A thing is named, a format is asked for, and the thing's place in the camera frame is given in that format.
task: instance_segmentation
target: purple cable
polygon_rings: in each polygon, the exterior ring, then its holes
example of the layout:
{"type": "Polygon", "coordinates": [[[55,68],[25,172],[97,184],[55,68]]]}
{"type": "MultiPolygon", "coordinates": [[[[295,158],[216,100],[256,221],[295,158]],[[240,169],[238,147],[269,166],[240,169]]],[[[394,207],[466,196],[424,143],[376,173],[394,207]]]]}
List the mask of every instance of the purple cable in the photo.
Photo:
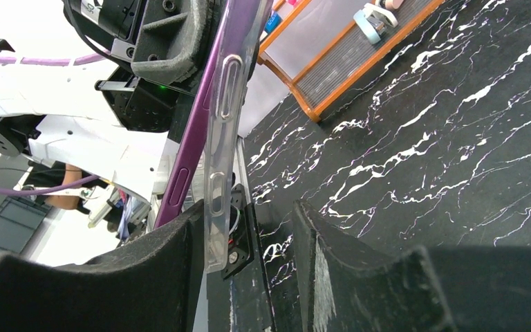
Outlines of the purple cable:
{"type": "MultiPolygon", "coordinates": [[[[98,54],[91,54],[84,57],[77,57],[74,61],[75,66],[82,66],[83,64],[92,64],[93,62],[98,62],[103,60],[104,57],[98,54]]],[[[18,60],[17,57],[0,57],[0,64],[14,64],[18,60]]],[[[32,64],[37,66],[57,66],[64,67],[68,66],[72,59],[37,59],[34,57],[23,57],[21,58],[21,64],[32,64]]]]}
{"type": "Polygon", "coordinates": [[[81,178],[80,180],[74,181],[67,185],[58,185],[57,187],[52,187],[48,189],[40,189],[40,190],[14,190],[14,189],[0,188],[0,195],[23,197],[23,196],[34,196],[34,195],[39,196],[39,195],[51,194],[53,192],[59,192],[61,190],[73,188],[78,185],[83,185],[87,182],[96,180],[98,178],[99,177],[96,175],[90,175],[90,176],[87,176],[86,178],[81,178]]]}

